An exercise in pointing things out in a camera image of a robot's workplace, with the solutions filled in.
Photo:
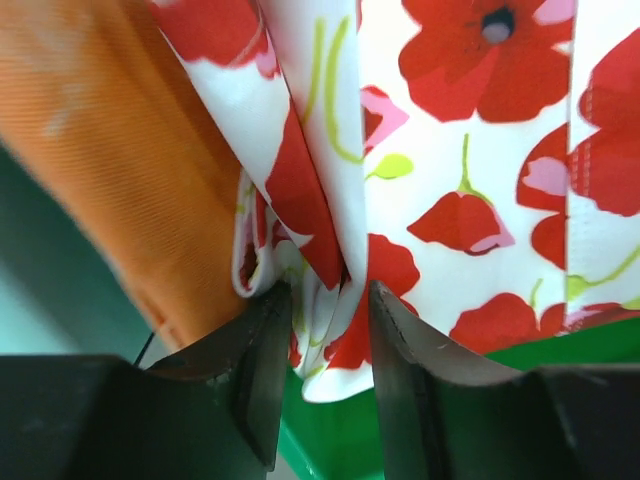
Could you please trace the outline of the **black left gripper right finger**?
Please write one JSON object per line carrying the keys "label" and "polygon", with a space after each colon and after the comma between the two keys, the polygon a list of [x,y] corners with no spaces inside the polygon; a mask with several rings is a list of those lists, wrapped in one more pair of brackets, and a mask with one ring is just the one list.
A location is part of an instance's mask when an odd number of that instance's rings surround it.
{"label": "black left gripper right finger", "polygon": [[639,368],[519,371],[370,284],[374,391],[388,479],[635,479]]}

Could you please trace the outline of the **red poppy floral garment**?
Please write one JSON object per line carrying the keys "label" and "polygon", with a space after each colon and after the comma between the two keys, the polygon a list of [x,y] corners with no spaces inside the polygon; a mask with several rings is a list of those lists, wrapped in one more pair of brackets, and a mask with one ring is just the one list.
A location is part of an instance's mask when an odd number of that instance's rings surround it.
{"label": "red poppy floral garment", "polygon": [[479,354],[639,313],[635,1],[154,1],[241,164],[231,275],[292,285],[313,403],[367,285]]}

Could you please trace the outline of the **orange white tie-dye garment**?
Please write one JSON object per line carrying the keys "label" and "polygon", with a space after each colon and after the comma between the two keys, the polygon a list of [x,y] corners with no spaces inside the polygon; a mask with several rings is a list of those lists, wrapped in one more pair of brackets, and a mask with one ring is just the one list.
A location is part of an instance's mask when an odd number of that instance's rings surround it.
{"label": "orange white tie-dye garment", "polygon": [[1,137],[170,349],[243,310],[239,165],[146,2],[3,2]]}

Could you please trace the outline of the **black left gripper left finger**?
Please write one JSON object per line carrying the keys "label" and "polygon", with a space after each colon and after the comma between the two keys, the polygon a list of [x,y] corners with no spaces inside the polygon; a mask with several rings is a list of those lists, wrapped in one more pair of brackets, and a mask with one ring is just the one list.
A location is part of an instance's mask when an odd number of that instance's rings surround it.
{"label": "black left gripper left finger", "polygon": [[292,295],[274,285],[147,369],[110,355],[1,360],[5,479],[263,479],[274,469]]}

